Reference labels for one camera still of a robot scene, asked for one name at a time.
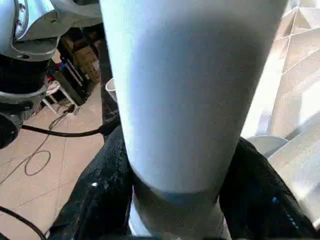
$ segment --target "white cylindrical robot arm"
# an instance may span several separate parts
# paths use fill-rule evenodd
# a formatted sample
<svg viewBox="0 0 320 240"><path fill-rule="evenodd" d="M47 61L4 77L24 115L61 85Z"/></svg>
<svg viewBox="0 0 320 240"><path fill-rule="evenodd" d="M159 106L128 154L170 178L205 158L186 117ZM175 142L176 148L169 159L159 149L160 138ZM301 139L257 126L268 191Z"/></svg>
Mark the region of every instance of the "white cylindrical robot arm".
<svg viewBox="0 0 320 240"><path fill-rule="evenodd" d="M194 220L217 200L286 1L100 5L135 209L150 232L219 235Z"/></svg>

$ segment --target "white paper cup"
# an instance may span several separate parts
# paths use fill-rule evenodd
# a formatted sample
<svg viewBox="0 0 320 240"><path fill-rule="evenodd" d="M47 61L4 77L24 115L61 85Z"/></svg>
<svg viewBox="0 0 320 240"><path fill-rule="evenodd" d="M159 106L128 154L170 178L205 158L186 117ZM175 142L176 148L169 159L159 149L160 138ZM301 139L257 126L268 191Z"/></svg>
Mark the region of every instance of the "white paper cup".
<svg viewBox="0 0 320 240"><path fill-rule="evenodd" d="M110 94L111 98L117 102L116 86L114 78L111 78L105 85L105 90Z"/></svg>

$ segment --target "tiled floor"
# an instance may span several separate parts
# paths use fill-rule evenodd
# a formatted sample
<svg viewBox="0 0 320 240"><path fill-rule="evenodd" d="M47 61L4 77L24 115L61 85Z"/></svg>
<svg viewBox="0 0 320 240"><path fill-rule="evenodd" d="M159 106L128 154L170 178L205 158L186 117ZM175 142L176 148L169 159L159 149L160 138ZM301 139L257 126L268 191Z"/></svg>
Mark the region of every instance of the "tiled floor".
<svg viewBox="0 0 320 240"><path fill-rule="evenodd" d="M102 123L101 111L100 86L96 85L87 102L80 107L79 113L65 118L54 130L84 132L96 129ZM48 128L56 117L45 107L25 124ZM18 138L10 146L0 150L0 181L29 156L45 137L43 134L21 130ZM102 145L101 135L82 138L50 136L40 149L50 151L51 159L48 165L34 176L25 175L25 164L19 166L0 185L0 206L22 215L45 232L68 200L78 176ZM27 172L36 172L47 159L46 152L35 155L28 165ZM1 213L0 232L11 240L39 239L27 226Z"/></svg>

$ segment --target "cable on floor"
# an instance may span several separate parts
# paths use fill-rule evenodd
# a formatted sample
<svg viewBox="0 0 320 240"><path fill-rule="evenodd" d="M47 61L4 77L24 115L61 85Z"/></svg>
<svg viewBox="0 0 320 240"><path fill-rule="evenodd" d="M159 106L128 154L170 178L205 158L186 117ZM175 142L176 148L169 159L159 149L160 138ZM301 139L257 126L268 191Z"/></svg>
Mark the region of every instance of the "cable on floor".
<svg viewBox="0 0 320 240"><path fill-rule="evenodd" d="M29 130L33 132L37 132L40 134L47 134L57 137L64 137L64 138L79 138L79 137L88 137L95 134L102 134L102 135L109 135L115 128L120 124L120 117L119 113L115 116L111 117L107 122L102 124L99 128L85 131L85 132L58 132L58 131L52 131L50 128L49 130L38 128L34 126L29 125L22 125L22 129Z"/></svg>
<svg viewBox="0 0 320 240"><path fill-rule="evenodd" d="M46 130L46 132L44 132L43 130L45 129L41 129L41 128L36 128L35 129L38 129L38 130L41 130L40 133L47 133L47 136L46 138L44 139L44 141L37 147L37 149L28 157L26 157L22 162L19 163L18 166L16 166L9 174L6 178L4 178L1 182L0 182L0 186L1 184L6 181L23 163L25 163L24 165L24 173L27 175L27 176L34 176L36 174L38 174L39 172L41 172L49 163L50 159L51 159L51 153L47 150L41 150L39 151L39 149L45 144L45 142L47 141L48 137L50 136L50 134L52 133L56 133L57 135L55 136L61 136L61 137L66 137L65 135L67 133L61 133L61 132L54 132L52 131L52 129L69 113L69 112L72 112L72 107L69 107L67 110L65 110L63 112L63 114L56 118L55 120L53 120L50 125L49 125L49 131ZM90 136L90 135L93 135L93 134L96 134L96 133L101 133L103 135L109 135L117 126L120 125L120 117L119 117L119 114L115 115L113 118L109 119L109 121L105 122L103 125L101 125L98 129L96 130L92 130L92 131L88 131L88 132L82 132L82 133L68 133L67 135L70 136L73 136L73 137L84 137L85 134L87 134L87 136ZM44 166L32 173L32 174L29 174L27 172L27 168L28 168L28 164L30 163L30 161L33 159L33 157L36 155L36 154L39 154L39 153L48 153L48 160L46 161L46 163L44 164ZM0 212L3 212L3 213L6 213L12 217L14 217L15 219L17 219L18 221L24 223L25 225L27 225L28 227L30 227L39 237L41 240L47 240L45 234L42 233L42 231L37 228L37 226L35 226L32 222L30 222L29 220L25 219L23 216L20 216L19 214L11 211L10 209L8 208L5 208L5 207L2 207L0 206Z"/></svg>
<svg viewBox="0 0 320 240"><path fill-rule="evenodd" d="M69 113L69 109L68 108L67 110L63 111L63 114L61 116L59 116L58 118L56 118L55 120L53 120L50 125L49 125L49 129L52 130L55 126L58 125L58 123ZM31 153L29 156L27 156L25 159L23 159L3 180L0 181L0 186L12 175L14 174L14 172L22 165L25 163L24 165L24 173L25 175L31 177L31 176L34 176L38 173L40 173L47 165L48 163L50 162L50 159L51 159L51 152L48 151L48 150L41 150L39 151L40 148L42 148L42 146L46 143L46 141L48 140L49 138L49 134L45 137L45 139L43 140L43 142L36 148L36 150ZM33 159L33 157L37 154L40 154L40 153L47 153L48 154L48 158L45 162L45 164L43 165L42 168L40 168L38 171L36 172L33 172L33 173L28 173L28 165L30 164L31 160Z"/></svg>
<svg viewBox="0 0 320 240"><path fill-rule="evenodd" d="M19 214L15 213L14 211L11 211L8 208L2 207L2 206L0 206L0 212L8 214L8 215L14 217L15 219L19 220L20 222L24 223L25 225L27 225L40 237L41 240L47 240L46 236L42 233L42 231L39 228L37 228L37 226L34 225L32 222L25 219L23 216L20 216Z"/></svg>

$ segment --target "white stool leg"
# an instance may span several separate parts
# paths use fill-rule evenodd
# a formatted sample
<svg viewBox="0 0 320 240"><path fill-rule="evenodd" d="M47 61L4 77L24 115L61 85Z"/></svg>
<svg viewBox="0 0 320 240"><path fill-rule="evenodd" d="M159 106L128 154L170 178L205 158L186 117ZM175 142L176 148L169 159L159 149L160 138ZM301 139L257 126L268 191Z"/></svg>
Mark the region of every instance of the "white stool leg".
<svg viewBox="0 0 320 240"><path fill-rule="evenodd" d="M55 115L58 114L57 111L50 105L50 103L48 102L47 99L45 99L45 98L42 99L42 102L44 102L44 104L47 105L47 107L48 107L52 112L54 112Z"/></svg>
<svg viewBox="0 0 320 240"><path fill-rule="evenodd" d="M54 97L54 96L49 95L48 97L49 97L49 98L51 98L51 100L52 100L55 104L57 104L57 103L58 103L57 99L55 99L55 97Z"/></svg>
<svg viewBox="0 0 320 240"><path fill-rule="evenodd" d="M74 104L74 106L76 108L78 108L79 106L75 103L75 101L69 96L69 94L66 92L66 90L64 90L64 88L61 86L60 87L60 91L63 93L63 95L70 101L70 103Z"/></svg>

